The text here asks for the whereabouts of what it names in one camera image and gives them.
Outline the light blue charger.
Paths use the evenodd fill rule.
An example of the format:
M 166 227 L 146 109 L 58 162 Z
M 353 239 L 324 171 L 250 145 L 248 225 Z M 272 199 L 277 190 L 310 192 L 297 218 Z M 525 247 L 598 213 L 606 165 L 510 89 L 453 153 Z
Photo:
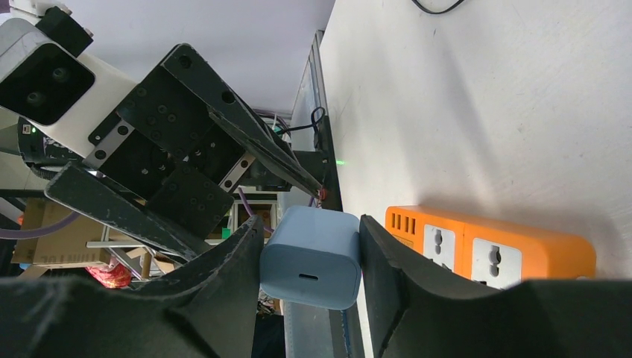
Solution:
M 361 281 L 358 217 L 307 206 L 287 209 L 260 257 L 260 286 L 282 301 L 346 310 Z

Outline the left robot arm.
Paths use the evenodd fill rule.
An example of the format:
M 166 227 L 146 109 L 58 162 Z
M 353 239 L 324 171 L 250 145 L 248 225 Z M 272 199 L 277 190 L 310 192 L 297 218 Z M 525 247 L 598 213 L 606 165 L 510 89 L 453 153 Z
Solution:
M 19 117 L 19 154 L 47 172 L 49 198 L 184 260 L 207 250 L 257 171 L 322 187 L 186 43 L 140 82 L 51 41 L 15 43 L 1 53 L 1 107 Z

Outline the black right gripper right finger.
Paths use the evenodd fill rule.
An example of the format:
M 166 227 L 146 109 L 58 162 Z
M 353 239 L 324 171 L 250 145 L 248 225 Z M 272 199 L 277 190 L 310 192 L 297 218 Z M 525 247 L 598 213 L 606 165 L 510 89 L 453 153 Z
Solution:
M 359 225 L 376 357 L 629 357 L 631 282 L 527 280 L 498 290 Z

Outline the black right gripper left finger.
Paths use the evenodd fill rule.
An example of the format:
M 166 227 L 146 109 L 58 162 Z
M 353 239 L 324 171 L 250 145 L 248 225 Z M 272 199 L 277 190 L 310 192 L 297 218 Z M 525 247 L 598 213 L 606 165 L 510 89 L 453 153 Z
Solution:
M 1 281 L 3 357 L 249 357 L 263 224 L 136 290 L 81 277 Z

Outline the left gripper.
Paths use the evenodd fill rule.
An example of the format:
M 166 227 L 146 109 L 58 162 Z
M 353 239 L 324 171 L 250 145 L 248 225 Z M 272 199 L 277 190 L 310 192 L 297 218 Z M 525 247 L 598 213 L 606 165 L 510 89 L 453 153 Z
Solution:
M 187 261 L 198 256 L 196 236 L 210 235 L 231 209 L 254 158 L 305 193 L 322 188 L 187 43 L 173 47 L 89 141 L 95 147 L 85 164 L 144 199 L 147 209 L 71 163 L 45 196 Z

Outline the black charger with cable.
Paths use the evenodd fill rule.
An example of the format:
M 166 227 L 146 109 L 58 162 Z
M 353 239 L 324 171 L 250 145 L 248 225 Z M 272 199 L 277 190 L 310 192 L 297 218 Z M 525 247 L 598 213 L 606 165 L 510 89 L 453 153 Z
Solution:
M 465 0 L 457 1 L 421 1 L 411 0 L 411 3 L 423 13 L 430 16 L 441 16 L 460 7 Z

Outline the orange power strip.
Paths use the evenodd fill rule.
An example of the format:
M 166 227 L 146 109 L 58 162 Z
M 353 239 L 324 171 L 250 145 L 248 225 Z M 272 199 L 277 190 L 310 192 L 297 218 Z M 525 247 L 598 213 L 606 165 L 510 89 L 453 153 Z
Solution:
M 423 206 L 388 207 L 385 227 L 435 264 L 495 289 L 596 275 L 594 247 L 569 233 Z

